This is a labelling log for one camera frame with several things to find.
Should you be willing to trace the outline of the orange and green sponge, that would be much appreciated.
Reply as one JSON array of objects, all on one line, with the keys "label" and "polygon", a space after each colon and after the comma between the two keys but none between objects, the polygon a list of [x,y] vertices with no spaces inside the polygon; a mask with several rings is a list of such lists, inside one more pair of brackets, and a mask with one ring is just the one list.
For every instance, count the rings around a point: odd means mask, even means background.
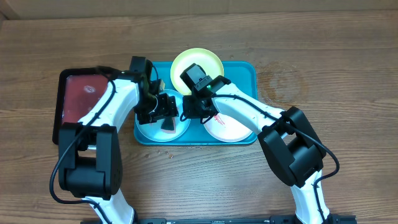
[{"label": "orange and green sponge", "polygon": [[173,117],[165,118],[160,128],[166,133],[175,133],[176,132],[175,118]]}]

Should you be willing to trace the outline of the light blue plate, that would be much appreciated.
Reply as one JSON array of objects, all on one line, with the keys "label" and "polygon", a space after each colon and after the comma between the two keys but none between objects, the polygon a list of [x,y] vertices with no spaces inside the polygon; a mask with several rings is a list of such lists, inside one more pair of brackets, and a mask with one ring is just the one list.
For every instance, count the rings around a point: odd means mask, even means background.
[{"label": "light blue plate", "polygon": [[135,119],[136,123],[134,124],[134,137],[137,142],[145,145],[168,144],[181,137],[184,132],[187,131],[190,120],[180,120],[180,116],[183,112],[183,95],[176,90],[171,89],[164,90],[164,93],[168,94],[169,96],[174,96],[176,99],[178,115],[177,117],[172,118],[174,130],[162,129],[165,119],[161,119],[156,123],[144,125],[139,124],[138,120]]}]

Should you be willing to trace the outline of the yellow-green plate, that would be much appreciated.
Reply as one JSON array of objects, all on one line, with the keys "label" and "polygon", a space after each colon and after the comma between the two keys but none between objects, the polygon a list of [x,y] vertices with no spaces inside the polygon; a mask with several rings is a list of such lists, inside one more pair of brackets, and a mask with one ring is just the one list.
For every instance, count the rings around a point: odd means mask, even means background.
[{"label": "yellow-green plate", "polygon": [[182,72],[193,63],[201,66],[212,79],[224,76],[224,67],[221,60],[213,52],[203,48],[192,48],[180,53],[172,62],[170,79],[174,88],[182,95],[190,95],[191,91],[180,78]]}]

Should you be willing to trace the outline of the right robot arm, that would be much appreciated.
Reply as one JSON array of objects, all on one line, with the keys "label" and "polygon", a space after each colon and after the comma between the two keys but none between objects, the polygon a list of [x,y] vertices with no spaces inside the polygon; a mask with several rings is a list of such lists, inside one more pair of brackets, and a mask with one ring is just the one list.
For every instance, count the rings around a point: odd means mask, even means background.
[{"label": "right robot arm", "polygon": [[191,94],[183,97],[182,118],[229,116],[257,135],[273,173],[291,188],[301,223],[326,223],[330,214],[321,186],[326,149],[304,113],[273,108],[242,92],[231,80],[211,78],[197,64],[180,78]]}]

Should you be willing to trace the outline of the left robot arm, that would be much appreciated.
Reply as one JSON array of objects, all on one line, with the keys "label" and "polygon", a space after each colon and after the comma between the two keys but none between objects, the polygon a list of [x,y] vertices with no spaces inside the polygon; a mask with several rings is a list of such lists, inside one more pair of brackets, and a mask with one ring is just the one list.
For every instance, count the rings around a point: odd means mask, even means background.
[{"label": "left robot arm", "polygon": [[[53,143],[58,161],[49,180],[52,198],[61,204],[88,204],[101,223],[136,223],[136,211],[121,192],[123,164],[118,131],[133,111],[139,124],[178,116],[175,98],[164,93],[164,82],[151,79],[157,69],[145,57],[133,56],[128,70],[97,66],[69,68],[58,81]],[[66,119],[79,98],[66,99],[72,78],[100,77],[103,94],[78,121]]]}]

